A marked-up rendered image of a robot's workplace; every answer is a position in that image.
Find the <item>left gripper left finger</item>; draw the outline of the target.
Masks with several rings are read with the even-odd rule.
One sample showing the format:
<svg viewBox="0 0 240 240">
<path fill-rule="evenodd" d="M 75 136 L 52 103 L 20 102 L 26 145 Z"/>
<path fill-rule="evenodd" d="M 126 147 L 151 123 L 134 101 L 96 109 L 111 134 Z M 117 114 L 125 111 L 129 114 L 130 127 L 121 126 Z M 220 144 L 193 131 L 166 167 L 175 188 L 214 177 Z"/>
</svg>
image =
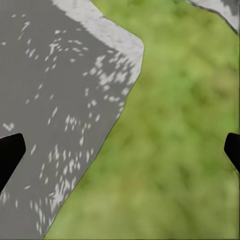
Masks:
<svg viewBox="0 0 240 240">
<path fill-rule="evenodd" d="M 0 138 L 0 193 L 26 153 L 22 133 Z"/>
</svg>

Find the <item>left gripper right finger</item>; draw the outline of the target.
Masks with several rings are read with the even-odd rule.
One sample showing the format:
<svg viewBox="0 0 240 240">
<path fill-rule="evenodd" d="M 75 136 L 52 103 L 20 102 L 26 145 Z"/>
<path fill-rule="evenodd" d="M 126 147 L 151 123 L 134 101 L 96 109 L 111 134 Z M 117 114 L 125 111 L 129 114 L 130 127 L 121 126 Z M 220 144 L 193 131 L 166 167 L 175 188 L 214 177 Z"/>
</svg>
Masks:
<svg viewBox="0 0 240 240">
<path fill-rule="evenodd" d="M 228 133 L 224 145 L 224 151 L 234 164 L 234 167 L 240 173 L 240 134 L 232 132 Z"/>
</svg>

